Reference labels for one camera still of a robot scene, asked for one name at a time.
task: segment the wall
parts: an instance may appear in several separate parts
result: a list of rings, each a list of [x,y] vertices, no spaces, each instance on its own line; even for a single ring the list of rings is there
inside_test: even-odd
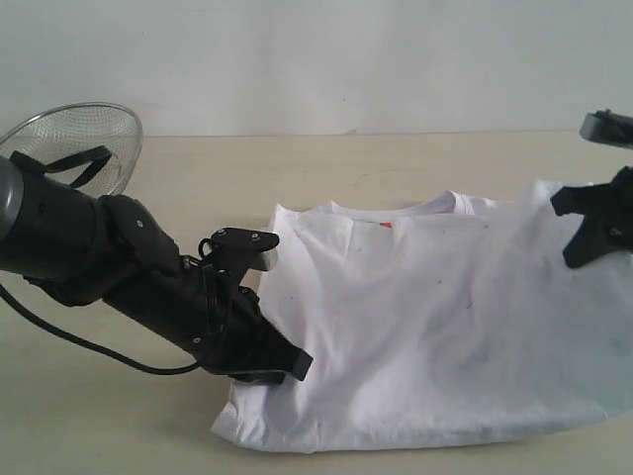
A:
[[[633,114],[631,0],[3,0],[0,131],[107,100],[149,135],[576,129]]]

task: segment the wire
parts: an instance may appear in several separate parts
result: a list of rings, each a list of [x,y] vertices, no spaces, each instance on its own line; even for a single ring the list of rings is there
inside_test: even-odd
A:
[[[36,327],[39,327],[46,332],[52,333],[61,339],[65,339],[66,341],[70,341],[71,343],[81,346],[82,348],[86,348],[91,351],[95,351],[97,353],[108,356],[112,359],[116,359],[117,361],[122,362],[129,367],[137,369],[138,371],[142,371],[143,373],[156,374],[159,376],[173,376],[177,374],[189,373],[201,366],[201,361],[196,361],[195,363],[189,364],[187,366],[182,366],[180,368],[154,368],[153,366],[147,366],[131,358],[128,358],[127,356],[123,356],[113,349],[106,348],[105,346],[101,346],[97,343],[93,343],[92,341],[83,339],[76,334],[65,332],[64,330],[51,325],[49,322],[41,319],[20,302],[18,302],[2,284],[0,284],[0,298],[2,298],[2,300],[4,300],[9,305],[9,307],[11,307],[13,310],[15,310],[18,314],[27,319]]]

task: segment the wire mesh dome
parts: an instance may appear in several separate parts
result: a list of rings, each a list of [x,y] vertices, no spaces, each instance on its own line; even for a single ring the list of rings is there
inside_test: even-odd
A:
[[[133,111],[117,104],[71,104],[43,112],[0,138],[0,155],[17,150],[46,165],[99,145],[112,156],[80,190],[93,197],[121,193],[140,154],[142,125]],[[87,166],[50,177],[70,184]]]

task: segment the beige table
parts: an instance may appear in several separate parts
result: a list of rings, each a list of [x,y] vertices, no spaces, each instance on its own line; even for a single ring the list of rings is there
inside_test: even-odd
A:
[[[633,153],[575,133],[149,139],[127,193],[193,253],[219,227],[263,226],[277,202],[395,208],[446,188],[509,199],[537,177],[603,181],[627,162]],[[1,278],[66,329],[150,364],[189,361],[105,306],[64,309],[15,276]],[[633,422],[626,418],[495,446],[317,455],[244,450],[209,431],[227,379],[203,371],[144,375],[43,333],[4,304],[0,309],[3,475],[633,473]]]

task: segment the fabric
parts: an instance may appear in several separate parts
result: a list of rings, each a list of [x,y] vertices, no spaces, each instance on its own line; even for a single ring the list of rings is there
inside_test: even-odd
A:
[[[632,258],[567,268],[582,218],[555,216],[559,188],[503,205],[447,192],[391,214],[278,206],[261,307],[315,361],[304,382],[233,382],[213,431],[269,451],[439,447],[629,411]]]

